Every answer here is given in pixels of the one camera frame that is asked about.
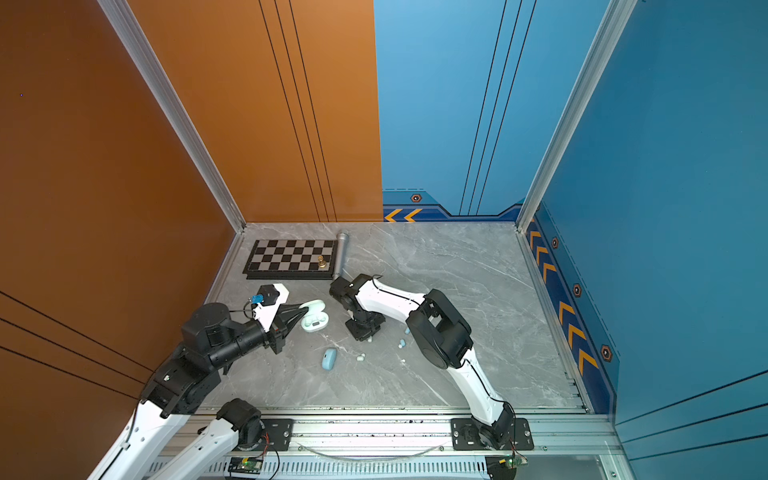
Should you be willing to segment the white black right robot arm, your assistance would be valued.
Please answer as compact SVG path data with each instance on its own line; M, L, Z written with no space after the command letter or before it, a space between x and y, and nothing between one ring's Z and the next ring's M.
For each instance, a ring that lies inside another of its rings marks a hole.
M496 450L516 447L516 412L492 386L476 355L471 326L443 292L408 292L360 274L333 280L329 294L350 314L345 326L357 341L371 338L387 319L405 324L422 355L447 371L464 395L482 444Z

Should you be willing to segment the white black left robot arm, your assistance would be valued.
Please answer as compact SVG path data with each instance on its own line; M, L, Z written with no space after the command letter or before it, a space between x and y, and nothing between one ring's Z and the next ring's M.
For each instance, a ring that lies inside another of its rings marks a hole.
M222 303L199 307L182 327L182 341L153 373L125 430L91 473L93 479L142 479L166 444L189 421L233 363L258 348L279 353L308 305L258 305L238 323ZM262 459L283 445L271 438L258 408L225 403L195 440L155 473L157 479L197 479L213 462L241 449Z

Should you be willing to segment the mint green charging case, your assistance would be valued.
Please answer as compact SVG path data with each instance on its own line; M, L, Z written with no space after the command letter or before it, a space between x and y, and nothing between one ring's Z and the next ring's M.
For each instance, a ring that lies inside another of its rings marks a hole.
M314 333L323 330L329 322L329 316L325 312L325 302L323 300L312 300L301 305L307 312L301 319L301 328L307 333Z

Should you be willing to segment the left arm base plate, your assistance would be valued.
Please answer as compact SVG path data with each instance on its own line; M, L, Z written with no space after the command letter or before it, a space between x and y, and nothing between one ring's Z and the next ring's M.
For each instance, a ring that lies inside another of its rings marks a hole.
M292 418L262 418L261 430L257 436L255 451L278 451L280 453L289 450L295 421Z

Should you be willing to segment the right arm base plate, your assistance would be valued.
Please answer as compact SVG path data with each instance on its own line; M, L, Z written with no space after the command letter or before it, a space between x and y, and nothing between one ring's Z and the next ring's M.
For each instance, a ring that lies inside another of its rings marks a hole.
M456 451L533 451L533 434L526 418L516 417L501 426L488 426L472 417L450 420L451 439Z

